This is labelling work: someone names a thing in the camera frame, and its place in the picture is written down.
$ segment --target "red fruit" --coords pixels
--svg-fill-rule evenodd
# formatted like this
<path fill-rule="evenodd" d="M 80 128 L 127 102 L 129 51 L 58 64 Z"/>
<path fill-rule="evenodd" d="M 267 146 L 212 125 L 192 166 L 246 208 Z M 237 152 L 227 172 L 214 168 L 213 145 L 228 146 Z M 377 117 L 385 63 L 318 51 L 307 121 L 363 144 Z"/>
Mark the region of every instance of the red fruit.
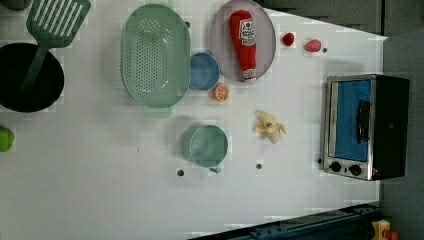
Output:
<path fill-rule="evenodd" d="M 293 33 L 287 33 L 286 35 L 284 35 L 281 41 L 283 42 L 284 45 L 286 45 L 287 47 L 290 47 L 294 43 Z"/>
<path fill-rule="evenodd" d="M 308 52 L 318 52 L 321 50 L 321 42 L 319 40 L 313 39 L 305 45 L 305 50 Z"/>

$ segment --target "oven window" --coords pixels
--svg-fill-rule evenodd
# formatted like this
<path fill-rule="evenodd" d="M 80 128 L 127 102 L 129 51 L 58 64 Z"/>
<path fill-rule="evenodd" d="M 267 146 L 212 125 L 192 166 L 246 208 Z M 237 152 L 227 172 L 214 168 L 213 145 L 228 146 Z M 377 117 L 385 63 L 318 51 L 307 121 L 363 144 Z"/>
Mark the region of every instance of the oven window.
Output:
<path fill-rule="evenodd" d="M 359 119 L 363 120 L 362 109 L 364 103 L 371 101 L 371 81 L 337 82 L 333 86 L 337 97 L 333 97 L 332 114 L 335 116 L 330 135 L 333 136 L 333 151 L 330 155 L 336 158 L 366 162 L 368 159 L 368 142 L 364 131 L 358 128 Z"/>

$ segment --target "spatula handle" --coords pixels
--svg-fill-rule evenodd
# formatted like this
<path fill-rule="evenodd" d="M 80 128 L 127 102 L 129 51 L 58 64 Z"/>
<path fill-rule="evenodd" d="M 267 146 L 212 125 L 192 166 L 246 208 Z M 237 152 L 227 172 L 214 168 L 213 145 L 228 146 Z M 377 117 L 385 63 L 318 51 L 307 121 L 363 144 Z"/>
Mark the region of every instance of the spatula handle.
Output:
<path fill-rule="evenodd" d="M 22 92 L 28 92 L 34 86 L 35 80 L 38 77 L 41 66 L 43 65 L 44 58 L 46 57 L 48 48 L 38 47 L 35 53 L 34 59 L 32 60 L 31 66 L 28 69 L 27 75 L 21 86 Z"/>

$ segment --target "red ball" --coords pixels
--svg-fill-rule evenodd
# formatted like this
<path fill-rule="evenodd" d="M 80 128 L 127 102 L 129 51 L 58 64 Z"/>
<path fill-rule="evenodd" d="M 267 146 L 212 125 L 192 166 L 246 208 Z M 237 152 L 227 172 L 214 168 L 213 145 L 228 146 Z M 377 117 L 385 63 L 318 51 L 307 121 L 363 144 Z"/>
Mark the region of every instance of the red ball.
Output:
<path fill-rule="evenodd" d="M 284 45 L 286 45 L 287 47 L 290 47 L 294 43 L 293 33 L 287 33 L 286 35 L 284 35 L 281 41 L 283 42 Z"/>

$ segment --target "white plate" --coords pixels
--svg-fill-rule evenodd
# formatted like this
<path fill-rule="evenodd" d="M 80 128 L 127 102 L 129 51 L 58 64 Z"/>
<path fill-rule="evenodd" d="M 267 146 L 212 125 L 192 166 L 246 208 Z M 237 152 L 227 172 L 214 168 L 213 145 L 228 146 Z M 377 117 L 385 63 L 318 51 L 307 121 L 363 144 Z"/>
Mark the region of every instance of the white plate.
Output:
<path fill-rule="evenodd" d="M 256 78 L 262 77 L 274 60 L 276 37 L 274 26 L 265 10 L 250 0 L 226 3 L 215 16 L 210 33 L 210 49 L 218 61 L 222 74 L 232 80 L 244 81 L 231 40 L 229 20 L 238 10 L 249 11 L 256 31 Z"/>

